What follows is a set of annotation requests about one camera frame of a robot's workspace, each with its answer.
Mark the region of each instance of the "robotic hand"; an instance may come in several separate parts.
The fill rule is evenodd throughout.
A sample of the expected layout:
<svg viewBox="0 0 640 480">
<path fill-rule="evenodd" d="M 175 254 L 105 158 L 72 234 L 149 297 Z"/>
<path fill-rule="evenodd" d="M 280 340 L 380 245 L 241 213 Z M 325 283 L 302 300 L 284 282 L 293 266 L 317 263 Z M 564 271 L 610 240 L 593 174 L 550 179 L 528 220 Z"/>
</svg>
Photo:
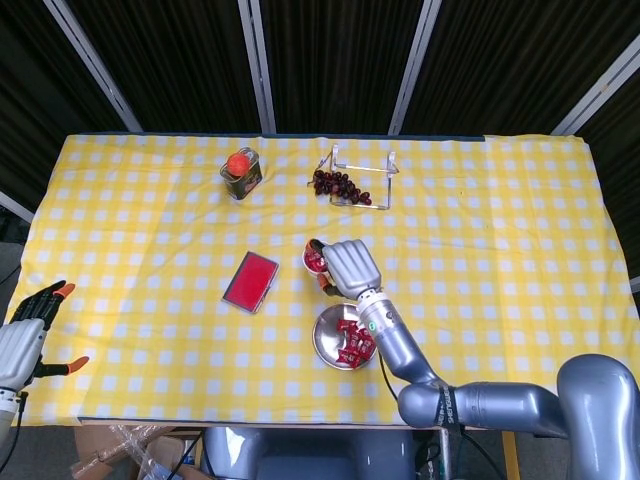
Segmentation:
<svg viewBox="0 0 640 480">
<path fill-rule="evenodd" d="M 446 384 L 431 368 L 386 294 L 361 240 L 312 248 L 325 257 L 335 286 L 325 292 L 358 301 L 360 320 L 391 372 L 406 380 L 400 416 L 417 428 L 472 427 L 569 438 L 571 478 L 640 480 L 640 392 L 632 373 L 604 355 L 580 355 L 558 373 L 560 398 L 527 383 Z"/>
<path fill-rule="evenodd" d="M 88 361 L 81 357 L 70 364 L 42 363 L 42 346 L 62 301 L 75 285 L 57 282 L 20 303 L 11 321 L 0 327 L 0 445 L 20 409 L 24 411 L 27 392 L 22 389 L 34 377 L 68 375 Z"/>
</svg>

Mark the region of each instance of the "metal bowl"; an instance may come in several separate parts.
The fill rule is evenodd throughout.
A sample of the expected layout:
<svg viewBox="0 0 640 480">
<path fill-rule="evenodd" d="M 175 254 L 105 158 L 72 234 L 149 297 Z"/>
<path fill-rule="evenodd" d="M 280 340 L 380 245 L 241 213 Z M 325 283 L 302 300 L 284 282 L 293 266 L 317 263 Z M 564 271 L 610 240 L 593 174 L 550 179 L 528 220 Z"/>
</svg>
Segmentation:
<svg viewBox="0 0 640 480">
<path fill-rule="evenodd" d="M 360 363 L 356 368 L 351 368 L 345 363 L 338 362 L 338 350 L 347 346 L 347 335 L 345 332 L 338 331 L 338 320 L 355 320 L 359 327 L 364 325 L 360 323 L 360 317 L 356 311 L 355 305 L 343 303 L 333 305 L 322 312 L 316 319 L 313 326 L 313 347 L 316 353 L 327 365 L 331 365 L 338 370 L 357 370 L 364 367 L 375 356 L 377 348 L 371 356 Z"/>
</svg>

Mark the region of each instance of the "yellow checkered tablecloth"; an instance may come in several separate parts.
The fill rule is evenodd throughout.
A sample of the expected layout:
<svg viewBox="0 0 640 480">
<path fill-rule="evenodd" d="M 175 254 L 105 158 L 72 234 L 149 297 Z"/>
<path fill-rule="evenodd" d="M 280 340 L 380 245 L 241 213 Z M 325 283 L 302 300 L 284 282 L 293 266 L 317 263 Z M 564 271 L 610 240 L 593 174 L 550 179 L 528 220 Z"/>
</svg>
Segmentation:
<svg viewBox="0 0 640 480">
<path fill-rule="evenodd" d="M 391 210 L 330 206 L 306 187 L 333 143 L 361 165 L 397 153 Z M 218 170 L 243 146 L 259 152 L 265 178 L 237 202 Z M 377 181 L 358 178 L 372 194 Z M 314 353 L 314 319 L 336 300 L 302 266 L 312 237 L 364 240 L 452 384 L 555 390 L 560 365 L 584 352 L 640 374 L 623 255 L 580 139 L 76 135 L 33 222 L 11 310 L 57 279 L 75 281 L 44 359 L 91 361 L 36 380 L 27 422 L 402 423 L 377 362 L 343 372 Z M 221 301 L 247 250 L 280 263 L 256 315 Z"/>
</svg>

